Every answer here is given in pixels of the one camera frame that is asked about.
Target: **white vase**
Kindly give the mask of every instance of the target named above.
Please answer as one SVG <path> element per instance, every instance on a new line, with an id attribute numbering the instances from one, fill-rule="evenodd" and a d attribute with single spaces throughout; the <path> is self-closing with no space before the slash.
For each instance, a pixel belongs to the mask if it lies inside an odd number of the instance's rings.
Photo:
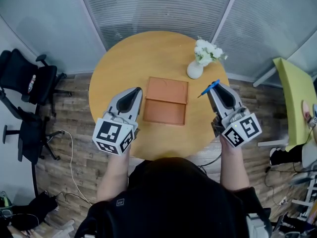
<path id="1" fill-rule="evenodd" d="M 187 75 L 192 79 L 199 78 L 203 72 L 204 67 L 196 60 L 193 60 L 187 67 Z"/>

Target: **white cable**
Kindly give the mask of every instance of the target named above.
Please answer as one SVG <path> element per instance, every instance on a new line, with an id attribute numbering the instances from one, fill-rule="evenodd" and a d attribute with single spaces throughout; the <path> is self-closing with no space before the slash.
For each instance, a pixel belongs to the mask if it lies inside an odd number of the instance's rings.
<path id="1" fill-rule="evenodd" d="M 75 183 L 75 185 L 76 185 L 76 188 L 78 189 L 79 193 L 84 197 L 84 199 L 87 201 L 87 203 L 89 203 L 90 205 L 92 205 L 91 202 L 89 202 L 88 199 L 83 195 L 83 193 L 81 193 L 80 189 L 78 188 L 78 186 L 77 186 L 77 184 L 76 184 L 76 182 L 75 182 L 74 176 L 73 176 L 73 169 L 72 169 L 72 167 L 71 167 L 71 163 L 72 163 L 72 161 L 73 161 L 73 155 L 74 155 L 74 142 L 73 142 L 73 137 L 72 137 L 71 134 L 70 134 L 68 131 L 66 131 L 66 130 L 61 129 L 60 131 L 64 131 L 64 132 L 68 133 L 68 134 L 70 135 L 70 138 L 71 138 L 71 159 L 70 159 L 70 172 L 71 172 L 71 177 L 73 178 L 73 181 L 74 181 L 74 183 Z"/>
<path id="2" fill-rule="evenodd" d="M 47 141 L 47 143 L 49 143 L 54 137 L 55 137 L 55 136 L 51 137 L 51 138 L 49 139 L 49 141 Z"/>

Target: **floor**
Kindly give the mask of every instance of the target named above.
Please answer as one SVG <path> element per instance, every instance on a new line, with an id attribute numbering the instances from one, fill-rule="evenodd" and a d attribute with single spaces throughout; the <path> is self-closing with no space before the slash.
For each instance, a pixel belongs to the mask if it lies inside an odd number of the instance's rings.
<path id="1" fill-rule="evenodd" d="M 48 132 L 64 129 L 72 134 L 74 140 L 73 175 L 81 192 L 89 201 L 95 202 L 98 184 L 107 168 L 107 156 L 98 151 L 92 142 L 95 123 L 92 119 L 88 103 L 88 89 L 91 74 L 70 75 L 61 81 L 58 89 L 72 91 L 72 97 L 56 95 L 56 118 L 51 117 L 48 123 Z M 236 90 L 244 105 L 254 112 L 262 126 L 263 133 L 257 141 L 270 140 L 287 134 L 286 107 L 281 89 L 259 86 L 253 88 L 251 83 L 230 80 L 230 86 Z M 50 107 L 41 109 L 41 115 L 49 116 Z M 64 193 L 78 194 L 70 172 L 71 140 L 69 135 L 57 136 L 51 142 L 53 151 L 60 156 L 60 161 L 54 161 L 44 152 L 45 159 L 39 160 L 36 166 L 37 185 L 39 192 L 47 189 L 54 195 L 61 191 Z M 210 143 L 203 151 L 191 156 L 189 159 L 196 165 L 201 165 L 214 160 L 221 152 L 219 140 Z M 257 195 L 264 207 L 271 207 L 271 219 L 276 218 L 285 211 L 294 213 L 291 203 L 283 206 L 278 204 L 287 196 L 290 202 L 293 198 L 301 199 L 305 196 L 305 187 L 290 187 L 288 181 L 292 174 L 270 172 L 264 184 L 265 169 L 269 165 L 269 148 L 258 148 L 254 140 L 243 147 L 245 166 L 251 185 L 256 189 Z M 142 160 L 131 158 L 129 173 Z M 219 181 L 221 160 L 206 166 L 208 176 Z M 292 170 L 292 165 L 279 167 L 282 170 Z M 70 219 L 75 220 L 78 228 L 84 220 L 89 209 L 89 204 L 73 195 L 67 199 L 58 196 L 59 211 L 51 212 L 50 217 L 58 223 L 65 223 Z"/>

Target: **tabletop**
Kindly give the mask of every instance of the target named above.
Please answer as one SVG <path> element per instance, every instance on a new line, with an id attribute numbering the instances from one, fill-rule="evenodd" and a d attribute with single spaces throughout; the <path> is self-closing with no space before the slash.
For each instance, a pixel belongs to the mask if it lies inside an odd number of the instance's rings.
<path id="1" fill-rule="evenodd" d="M 174 32 L 144 32 L 113 46 L 96 66 L 89 87 L 89 106 L 94 121 L 102 118 L 114 95 L 132 87 L 143 90 L 137 118 L 140 131 L 132 142 L 132 156 L 145 160 L 187 157 L 202 150 L 214 139 L 211 122 L 215 114 L 207 94 L 197 97 L 217 79 L 226 85 L 229 82 L 219 62 L 206 66 L 199 79 L 187 76 L 187 66 L 195 59 L 195 42 Z M 189 82 L 184 126 L 143 121 L 150 76 Z"/>

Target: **white flower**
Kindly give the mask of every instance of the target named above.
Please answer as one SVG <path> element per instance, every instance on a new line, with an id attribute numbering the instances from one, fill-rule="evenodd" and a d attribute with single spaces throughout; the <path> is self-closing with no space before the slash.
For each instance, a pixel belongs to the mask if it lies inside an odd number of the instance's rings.
<path id="1" fill-rule="evenodd" d="M 200 63 L 202 66 L 207 66 L 209 63 L 213 61 L 210 54 L 206 51 L 202 51 L 200 55 L 202 58 L 198 60 L 198 63 Z"/>
<path id="2" fill-rule="evenodd" d="M 212 54 L 213 54 L 214 51 L 216 50 L 216 46 L 213 45 L 213 44 L 211 44 L 211 43 L 209 43 L 209 42 L 208 42 L 206 48 L 207 48 L 207 52 L 208 52 L 208 53 L 212 53 Z"/>
<path id="3" fill-rule="evenodd" d="M 200 55 L 203 51 L 203 48 L 201 46 L 196 46 L 194 50 L 196 54 Z"/>
<path id="4" fill-rule="evenodd" d="M 214 52 L 213 52 L 213 56 L 214 56 L 215 58 L 221 57 L 222 54 L 223 54 L 223 51 L 222 51 L 221 48 L 216 48 L 216 49 L 214 50 Z"/>
<path id="5" fill-rule="evenodd" d="M 199 40 L 197 40 L 197 42 L 196 42 L 196 46 L 201 46 L 202 48 L 204 48 L 207 43 L 209 43 L 209 42 L 208 42 L 208 41 L 205 41 L 205 40 L 202 40 L 202 39 L 199 39 Z"/>

